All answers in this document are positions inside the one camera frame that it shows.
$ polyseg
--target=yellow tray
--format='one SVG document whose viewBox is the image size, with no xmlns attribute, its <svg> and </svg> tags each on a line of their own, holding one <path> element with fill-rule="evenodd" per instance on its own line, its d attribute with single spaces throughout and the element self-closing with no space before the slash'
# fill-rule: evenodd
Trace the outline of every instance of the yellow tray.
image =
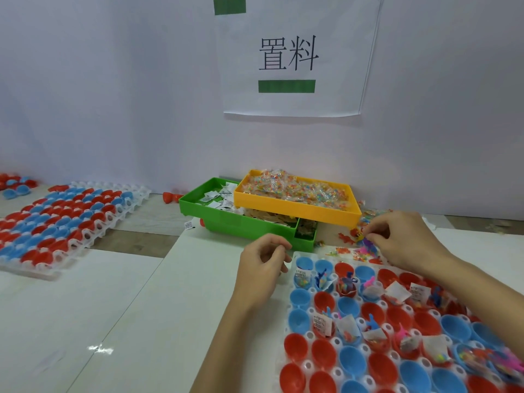
<svg viewBox="0 0 524 393">
<path fill-rule="evenodd" d="M 328 181 L 319 181 L 316 179 L 297 177 L 299 182 L 324 182 L 337 189 L 343 189 L 348 197 L 349 208 L 346 211 L 334 210 L 330 208 L 319 207 L 317 205 L 296 203 L 293 201 L 280 200 L 278 198 L 258 196 L 256 194 L 244 193 L 242 188 L 248 182 L 250 177 L 256 177 L 262 174 L 262 171 L 251 170 L 242 179 L 239 187 L 233 193 L 234 203 L 236 207 L 251 208 L 253 210 L 274 212 L 276 214 L 295 216 L 297 218 L 311 219 L 312 221 L 319 221 L 331 223 L 334 225 L 347 226 L 353 228 L 357 225 L 362 212 L 358 206 L 355 196 L 351 191 L 349 185 L 341 183 L 333 183 Z"/>
</svg>

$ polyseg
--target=white paper sheet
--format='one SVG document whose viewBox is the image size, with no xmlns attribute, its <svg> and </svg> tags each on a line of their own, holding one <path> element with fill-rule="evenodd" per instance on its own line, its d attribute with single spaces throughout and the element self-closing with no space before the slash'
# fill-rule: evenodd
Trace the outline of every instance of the white paper sheet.
<svg viewBox="0 0 524 393">
<path fill-rule="evenodd" d="M 359 114 L 381 1 L 246 0 L 245 13 L 217 14 L 224 112 Z M 285 92 L 264 92 L 267 81 L 279 81 L 269 91 Z"/>
</svg>

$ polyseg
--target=green tape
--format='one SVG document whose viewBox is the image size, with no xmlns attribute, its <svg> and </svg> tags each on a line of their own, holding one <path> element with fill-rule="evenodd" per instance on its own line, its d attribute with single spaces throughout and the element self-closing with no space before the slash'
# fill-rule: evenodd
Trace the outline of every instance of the green tape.
<svg viewBox="0 0 524 393">
<path fill-rule="evenodd" d="M 246 0 L 213 0 L 215 15 L 246 13 Z"/>
<path fill-rule="evenodd" d="M 317 80 L 259 80 L 258 93 L 314 94 Z"/>
</svg>

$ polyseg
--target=person's right arm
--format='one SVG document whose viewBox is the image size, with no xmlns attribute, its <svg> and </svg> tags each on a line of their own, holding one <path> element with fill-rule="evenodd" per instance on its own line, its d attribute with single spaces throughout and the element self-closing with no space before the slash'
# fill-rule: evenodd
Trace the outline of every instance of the person's right arm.
<svg viewBox="0 0 524 393">
<path fill-rule="evenodd" d="M 513 353 L 524 358 L 524 296 L 449 252 L 418 213 L 395 211 L 363 230 L 388 261 L 450 291 Z"/>
</svg>

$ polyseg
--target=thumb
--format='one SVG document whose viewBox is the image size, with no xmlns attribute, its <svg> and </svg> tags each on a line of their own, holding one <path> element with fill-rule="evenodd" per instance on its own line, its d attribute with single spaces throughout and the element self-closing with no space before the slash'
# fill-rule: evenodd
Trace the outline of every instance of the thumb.
<svg viewBox="0 0 524 393">
<path fill-rule="evenodd" d="M 388 239 L 376 233 L 369 233 L 366 238 L 382 250 L 387 246 Z"/>
<path fill-rule="evenodd" d="M 271 258 L 269 258 L 269 261 L 267 263 L 271 264 L 271 268 L 274 270 L 280 271 L 280 268 L 282 267 L 282 264 L 285 260 L 285 247 L 283 245 L 279 245 L 275 250 L 273 251 L 273 255 Z"/>
</svg>

